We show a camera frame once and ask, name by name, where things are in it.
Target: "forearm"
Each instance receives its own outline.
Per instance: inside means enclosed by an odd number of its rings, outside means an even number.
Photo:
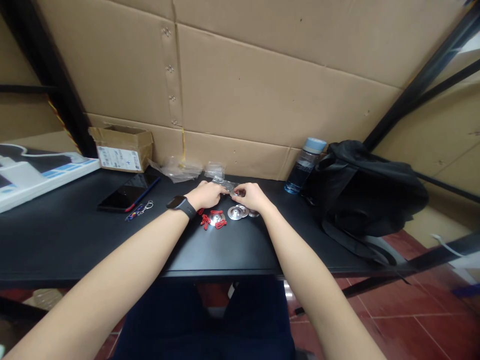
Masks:
[[[273,205],[262,213],[283,274],[315,327],[327,359],[384,359],[337,282]]]
[[[131,236],[75,285],[7,358],[92,359],[158,276],[188,222],[184,212],[167,210]]]

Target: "clear plastic bag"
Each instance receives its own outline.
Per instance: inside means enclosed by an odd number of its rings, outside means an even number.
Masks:
[[[205,168],[205,176],[212,179],[217,176],[223,179],[225,177],[225,166],[221,162],[209,161]]]
[[[224,186],[229,192],[232,192],[238,185],[240,185],[238,182],[231,182],[219,176],[215,176],[211,182]]]
[[[148,160],[148,163],[152,168],[169,177],[174,184],[196,179],[203,171],[200,162],[194,160],[182,161],[176,156],[170,156],[162,167],[151,160]]]

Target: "person's left hand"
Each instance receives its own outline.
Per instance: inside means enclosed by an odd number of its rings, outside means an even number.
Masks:
[[[201,208],[213,208],[220,201],[220,194],[229,194],[223,186],[203,180],[196,188],[186,194],[186,198],[195,211]]]

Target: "black desk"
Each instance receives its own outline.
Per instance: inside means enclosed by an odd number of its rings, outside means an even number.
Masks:
[[[133,175],[100,169],[32,201],[0,214],[0,289],[72,286],[116,247],[163,213],[175,195],[183,195],[201,179],[174,184],[162,175],[146,196],[154,206],[131,222],[125,214],[100,212],[97,204]],[[306,202],[283,190],[283,182],[226,176],[257,182],[280,212],[337,278],[388,277],[390,269],[350,253],[324,234]],[[225,195],[215,209],[235,203]],[[205,231],[201,219],[190,222],[161,276],[201,280],[237,279],[250,275],[282,275],[261,216]],[[162,241],[162,230],[158,230]]]

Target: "keychain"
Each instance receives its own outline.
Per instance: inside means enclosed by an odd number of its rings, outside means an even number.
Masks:
[[[146,205],[143,205],[143,204],[138,205],[138,207],[130,215],[126,217],[125,221],[130,222],[135,217],[142,215],[145,212],[145,210],[148,210],[153,206],[154,206],[154,202],[152,200],[149,200],[146,203]]]
[[[141,211],[138,212],[138,215],[142,215],[145,210],[148,210],[150,208],[153,208],[154,206],[154,202],[152,200],[148,200],[148,202],[146,203],[146,205],[143,207],[143,209]]]

